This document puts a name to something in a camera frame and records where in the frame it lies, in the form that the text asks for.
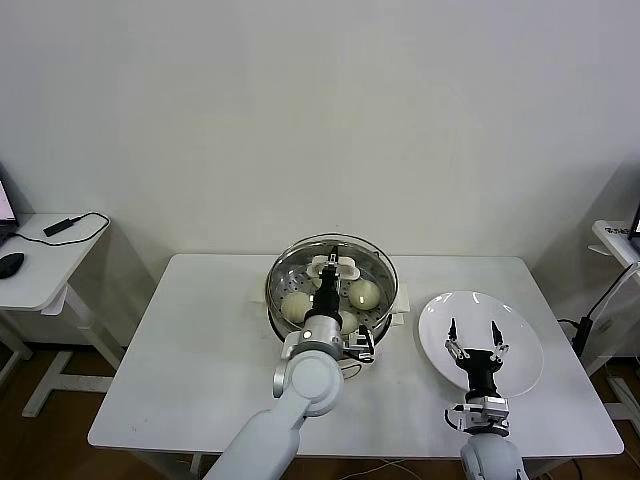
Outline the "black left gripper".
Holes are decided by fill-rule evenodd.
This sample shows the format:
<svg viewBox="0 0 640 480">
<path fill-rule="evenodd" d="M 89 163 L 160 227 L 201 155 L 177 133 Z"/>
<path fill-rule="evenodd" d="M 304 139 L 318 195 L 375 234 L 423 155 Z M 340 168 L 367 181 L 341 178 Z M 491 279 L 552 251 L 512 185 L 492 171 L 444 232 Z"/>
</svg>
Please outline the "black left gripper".
<svg viewBox="0 0 640 480">
<path fill-rule="evenodd" d="M 341 258 L 340 246 L 333 247 L 325 266 L 320 273 L 321 285 L 314 294 L 309 316 L 338 316 L 340 309 L 339 273 L 344 272 L 346 265 Z"/>
</svg>

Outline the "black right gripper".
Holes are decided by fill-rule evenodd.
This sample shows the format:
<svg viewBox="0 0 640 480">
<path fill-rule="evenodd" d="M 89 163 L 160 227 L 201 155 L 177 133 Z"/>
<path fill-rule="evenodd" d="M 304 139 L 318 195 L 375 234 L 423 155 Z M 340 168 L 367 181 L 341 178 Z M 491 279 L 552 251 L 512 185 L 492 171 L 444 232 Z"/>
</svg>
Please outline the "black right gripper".
<svg viewBox="0 0 640 480">
<path fill-rule="evenodd" d="M 510 346 L 504 342 L 503 334 L 495 321 L 491 322 L 493 352 L 479 349 L 464 349 L 458 343 L 457 327 L 454 318 L 448 330 L 444 346 L 456 361 L 456 366 L 467 374 L 468 392 L 466 400 L 483 397 L 500 398 L 494 381 L 494 374 L 502 367 L 503 357 Z"/>
</svg>

